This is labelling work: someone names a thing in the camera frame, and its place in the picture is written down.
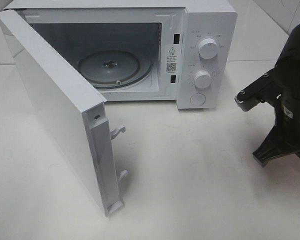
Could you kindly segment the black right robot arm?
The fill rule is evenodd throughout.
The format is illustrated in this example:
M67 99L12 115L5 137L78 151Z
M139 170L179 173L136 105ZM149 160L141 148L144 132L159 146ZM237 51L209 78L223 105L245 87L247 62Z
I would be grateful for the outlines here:
M253 152L260 165L291 154L300 158L300 24L290 33L274 68L234 99L244 112L259 103L274 108L274 126Z

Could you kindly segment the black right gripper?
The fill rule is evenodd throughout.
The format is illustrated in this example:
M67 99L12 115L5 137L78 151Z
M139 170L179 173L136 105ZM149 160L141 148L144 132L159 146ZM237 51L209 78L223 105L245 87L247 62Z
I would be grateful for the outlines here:
M300 158L300 65L276 66L241 90L250 97L258 92L281 94L274 107L275 124L252 155L265 167L288 155Z

